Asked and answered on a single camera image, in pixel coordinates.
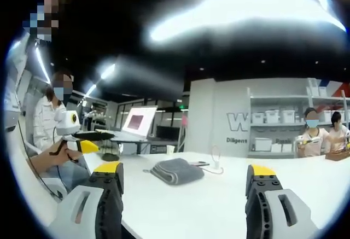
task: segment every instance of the white shelf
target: white shelf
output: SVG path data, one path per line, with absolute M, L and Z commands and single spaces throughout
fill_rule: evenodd
M 298 127 L 304 126 L 305 123 L 262 123 L 262 124 L 254 124 L 251 123 L 251 127 Z
M 248 158 L 285 159 L 294 158 L 295 153 L 272 153 L 270 151 L 249 151 Z
M 252 104 L 295 104 L 307 102 L 307 95 L 251 96 Z
M 343 104 L 343 97 L 312 97 L 314 105 L 320 104 Z

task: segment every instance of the folded cloth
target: folded cloth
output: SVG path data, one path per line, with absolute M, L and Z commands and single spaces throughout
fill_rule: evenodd
M 160 161 L 150 172 L 169 185 L 190 183 L 204 176 L 201 168 L 190 165 L 186 160 L 180 158 Z

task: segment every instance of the office room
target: office room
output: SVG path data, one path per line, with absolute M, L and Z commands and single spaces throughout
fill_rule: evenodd
M 3 72 L 4 163 L 29 233 L 337 238 L 349 2 L 36 1 Z

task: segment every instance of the wall lettering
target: wall lettering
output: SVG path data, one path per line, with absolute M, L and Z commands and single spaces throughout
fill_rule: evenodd
M 227 113 L 231 131 L 248 131 L 248 113 Z
M 248 143 L 248 141 L 246 139 L 235 139 L 235 138 L 226 138 L 226 142 L 232 142 L 234 144 L 237 143 Z

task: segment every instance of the white shirt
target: white shirt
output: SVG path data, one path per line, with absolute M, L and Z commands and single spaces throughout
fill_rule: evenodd
M 340 129 L 338 131 L 335 131 L 334 129 L 331 129 L 329 132 L 329 135 L 332 136 L 333 138 L 340 138 L 340 137 L 345 137 L 345 134 L 349 131 L 348 128 L 345 127 L 345 125 L 341 125 Z M 332 143 L 330 150 L 331 151 L 337 151 L 337 150 L 342 150 L 345 148 L 345 142 L 340 142 L 340 143 Z
M 313 157 L 321 155 L 322 143 L 326 140 L 329 133 L 325 129 L 320 129 L 316 137 L 311 137 L 308 131 L 302 136 L 304 141 L 312 141 L 311 143 L 305 144 L 304 155 L 305 157 Z
M 61 136 L 57 135 L 57 131 L 54 128 L 57 125 L 57 121 L 54 120 L 55 112 L 57 109 L 66 110 L 63 103 L 54 109 L 52 102 L 48 100 L 46 96 L 42 97 L 34 111 L 34 145 L 41 151 L 45 151 L 51 145 L 54 144 L 53 136 L 55 136 L 55 142 L 61 139 Z

